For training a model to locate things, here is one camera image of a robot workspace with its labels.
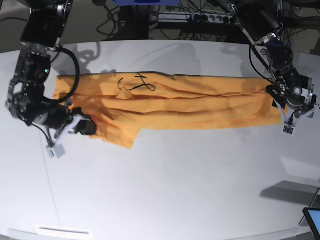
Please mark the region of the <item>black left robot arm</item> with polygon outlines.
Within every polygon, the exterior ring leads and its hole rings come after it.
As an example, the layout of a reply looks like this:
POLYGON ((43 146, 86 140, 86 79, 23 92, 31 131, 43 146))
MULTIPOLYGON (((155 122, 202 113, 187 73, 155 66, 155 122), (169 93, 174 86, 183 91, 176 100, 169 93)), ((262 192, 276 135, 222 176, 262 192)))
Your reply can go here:
POLYGON ((273 98, 284 120, 283 132, 293 135, 298 122, 320 109, 311 78, 298 73, 292 50, 281 40, 284 25, 260 0, 223 0, 222 5, 250 41, 249 53, 263 64, 271 78, 265 92, 273 98))

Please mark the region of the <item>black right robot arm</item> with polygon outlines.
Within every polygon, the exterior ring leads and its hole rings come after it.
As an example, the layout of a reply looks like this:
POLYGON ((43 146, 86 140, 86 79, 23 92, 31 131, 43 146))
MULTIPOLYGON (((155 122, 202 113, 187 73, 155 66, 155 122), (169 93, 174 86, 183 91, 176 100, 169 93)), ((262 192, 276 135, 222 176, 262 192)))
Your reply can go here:
POLYGON ((71 109, 71 97, 80 83, 80 65, 73 52, 62 47, 60 40, 69 18, 71 0, 23 0, 30 16, 21 36, 24 49, 20 51, 14 76, 9 83, 5 107, 10 115, 42 130, 47 152, 52 158, 65 154, 62 141, 68 134, 92 136, 97 125, 80 107, 71 109), (75 67, 70 91, 59 99, 44 96, 45 82, 52 67, 50 52, 63 53, 75 67))

